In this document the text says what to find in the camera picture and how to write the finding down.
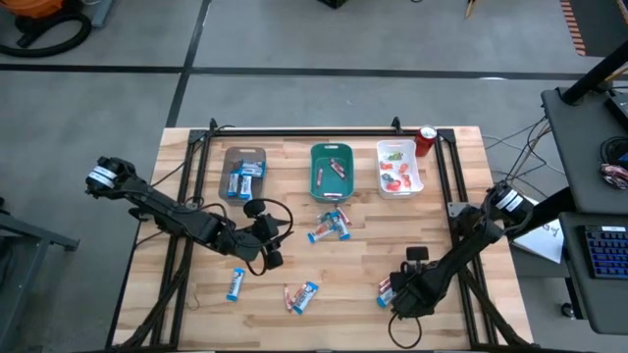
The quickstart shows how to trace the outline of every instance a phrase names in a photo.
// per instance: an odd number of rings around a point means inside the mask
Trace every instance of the blue keyboard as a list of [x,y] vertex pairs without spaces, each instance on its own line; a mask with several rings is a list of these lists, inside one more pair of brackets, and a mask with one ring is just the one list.
[[624,227],[583,226],[593,278],[628,279],[628,232]]

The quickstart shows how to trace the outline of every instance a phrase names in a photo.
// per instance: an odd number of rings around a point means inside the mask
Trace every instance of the white paper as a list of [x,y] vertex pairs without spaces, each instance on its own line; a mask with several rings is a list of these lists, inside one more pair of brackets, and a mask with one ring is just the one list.
[[[526,198],[533,204],[538,204],[537,201],[529,197]],[[530,230],[527,234],[514,239],[512,243],[535,255],[560,264],[563,241],[564,236],[560,227],[560,221],[554,220],[546,225]]]

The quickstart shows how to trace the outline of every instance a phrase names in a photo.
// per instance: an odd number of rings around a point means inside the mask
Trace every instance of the concrete floor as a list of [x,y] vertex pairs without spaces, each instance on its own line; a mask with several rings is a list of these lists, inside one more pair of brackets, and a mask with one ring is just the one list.
[[[107,26],[80,48],[41,60],[0,56],[0,64],[181,67],[201,4],[117,1]],[[214,0],[192,58],[196,67],[450,75],[191,75],[176,126],[206,126],[210,118],[236,126],[383,126],[399,116],[405,125],[474,125],[500,137],[543,115],[541,91],[571,81],[451,75],[540,73],[543,78],[583,73],[599,60],[575,53],[558,0],[483,0],[467,21],[465,5],[466,0],[349,0],[331,11],[314,0]],[[0,13],[3,43],[16,38],[8,19]],[[42,42],[72,29],[72,24],[56,28]],[[15,216],[80,239],[76,253],[49,252],[28,300],[19,346],[69,352],[105,344],[137,223],[125,203],[86,196],[84,178],[101,155],[133,161],[141,176],[150,177],[178,81],[176,74],[0,72],[0,149],[5,151],[0,195]],[[524,137],[509,142],[523,146]],[[560,167],[551,137],[537,151]],[[492,169],[507,172],[518,153],[504,145],[490,149]],[[566,185],[563,175],[548,168],[524,178],[545,194]],[[565,288],[560,280],[525,277],[521,288],[535,341],[544,347],[619,352],[628,346],[626,337],[598,335],[586,322],[561,318],[556,307],[565,300]]]

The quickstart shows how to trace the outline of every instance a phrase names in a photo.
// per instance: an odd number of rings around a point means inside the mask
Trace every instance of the wooden table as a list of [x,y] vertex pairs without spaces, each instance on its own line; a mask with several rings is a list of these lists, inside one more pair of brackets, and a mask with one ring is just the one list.
[[[478,127],[455,127],[458,151],[471,202],[484,199],[493,184]],[[166,129],[162,137],[153,180],[174,169],[183,159],[189,130]],[[377,191],[376,142],[380,137],[255,137],[213,138],[205,175],[206,203],[220,201],[218,184],[225,151],[230,147],[262,147],[266,150],[268,173],[264,196],[288,204],[294,213],[294,235],[283,243],[285,264],[263,277],[246,274],[239,301],[226,300],[234,267],[245,268],[235,257],[225,257],[194,246],[192,268],[183,314],[180,349],[189,350],[289,350],[289,349],[398,349],[387,332],[390,310],[375,302],[377,283],[398,269],[405,248],[429,247],[430,258],[439,259],[451,242],[434,149],[419,159],[424,190],[412,199],[384,200]],[[310,148],[320,142],[342,142],[353,149],[355,193],[342,205],[353,221],[351,240],[332,236],[310,244],[306,233],[316,226],[316,216],[329,210],[310,196]],[[447,163],[450,164],[448,152]],[[192,179],[196,171],[192,170]],[[158,188],[176,198],[180,175]],[[452,193],[455,182],[450,182]],[[188,195],[191,195],[190,182]],[[229,207],[229,217],[239,227],[248,226],[241,208]],[[282,211],[269,206],[278,218]],[[143,225],[138,239],[155,232]],[[127,339],[145,318],[159,291],[168,236],[143,243],[132,257],[131,271],[115,332],[114,343]],[[532,341],[519,284],[506,239],[482,253],[484,271],[492,300],[507,321],[524,338]],[[320,290],[303,316],[290,314],[284,303],[284,283],[294,293],[307,280]],[[481,337],[484,337],[479,305],[474,302]],[[166,332],[169,332],[167,317]],[[416,349],[464,349],[468,338],[463,322],[457,280],[451,282],[446,298],[435,315],[421,318],[423,339]],[[393,325],[402,344],[416,338],[411,321]]]

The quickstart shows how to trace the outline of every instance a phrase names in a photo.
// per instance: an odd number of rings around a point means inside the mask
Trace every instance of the clear plastic container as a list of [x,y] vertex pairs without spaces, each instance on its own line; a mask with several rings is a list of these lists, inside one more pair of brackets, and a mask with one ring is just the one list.
[[[419,177],[419,164],[414,156],[415,151],[416,143],[412,140],[383,140],[377,143],[377,178],[380,196],[385,199],[409,198],[423,190],[424,185]],[[389,157],[396,153],[401,154],[400,160],[390,160]],[[405,174],[409,176],[410,187],[404,185],[403,176],[399,172],[400,166],[404,163],[408,165]],[[382,164],[392,165],[392,168],[383,170]],[[388,174],[394,180],[401,182],[398,191],[387,190],[387,182],[382,177],[384,174]]]

